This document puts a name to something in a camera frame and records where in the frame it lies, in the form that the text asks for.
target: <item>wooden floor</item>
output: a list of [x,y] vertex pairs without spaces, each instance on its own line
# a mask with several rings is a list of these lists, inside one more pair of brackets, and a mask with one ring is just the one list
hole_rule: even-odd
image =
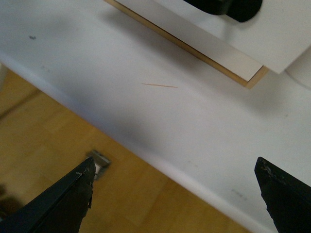
[[92,149],[112,164],[94,183],[81,233],[249,232],[9,71],[0,92],[2,209],[27,204]]

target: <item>black knob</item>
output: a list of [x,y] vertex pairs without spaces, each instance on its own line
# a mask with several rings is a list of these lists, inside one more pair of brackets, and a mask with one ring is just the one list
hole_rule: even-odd
[[238,22],[246,22],[260,10],[262,0],[184,0],[212,15],[228,15]]

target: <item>white table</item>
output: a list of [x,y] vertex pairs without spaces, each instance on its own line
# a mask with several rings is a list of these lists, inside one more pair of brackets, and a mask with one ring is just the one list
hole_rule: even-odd
[[254,232],[276,232],[258,156],[311,184],[311,92],[286,74],[243,88],[102,0],[0,0],[0,31],[0,63]]

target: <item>white surface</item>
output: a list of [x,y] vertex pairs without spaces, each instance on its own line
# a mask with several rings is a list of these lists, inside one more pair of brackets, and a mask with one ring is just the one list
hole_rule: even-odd
[[102,0],[0,0],[0,30],[1,63],[253,232],[276,233],[258,156],[311,184],[311,92],[286,74],[243,88]]
[[311,90],[311,48],[288,67],[287,72],[297,83]]
[[206,14],[183,0],[148,1],[160,3],[276,73],[311,45],[310,0],[263,0],[260,12],[246,23]]
[[262,64],[153,0],[118,0],[160,28],[249,81]]

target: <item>wooden board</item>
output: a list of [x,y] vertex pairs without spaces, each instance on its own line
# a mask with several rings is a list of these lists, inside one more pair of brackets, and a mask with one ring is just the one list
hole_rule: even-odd
[[218,71],[222,72],[226,76],[230,77],[234,81],[238,82],[239,84],[251,89],[259,80],[269,71],[269,69],[265,66],[262,66],[258,72],[250,79],[250,81],[246,81],[237,74],[233,73],[232,71],[228,70],[226,67],[220,65],[219,63],[215,62],[214,60],[210,59],[209,57],[202,54],[200,51],[194,49],[190,45],[186,44],[182,40],[178,39],[174,35],[170,34],[169,32],[163,30],[159,26],[155,25],[153,22],[145,19],[144,17],[140,16],[136,12],[132,11],[131,9],[127,8],[123,4],[115,0],[105,0],[110,5],[116,7],[120,11],[124,12],[128,16],[132,17],[133,19],[137,20],[141,24],[145,25],[146,27],[150,28],[154,32],[158,33],[162,37],[168,39],[169,41],[173,42],[177,46],[181,47],[182,49],[186,50],[187,52],[191,53],[193,56],[199,58],[206,64],[212,66],[213,68],[217,69]]

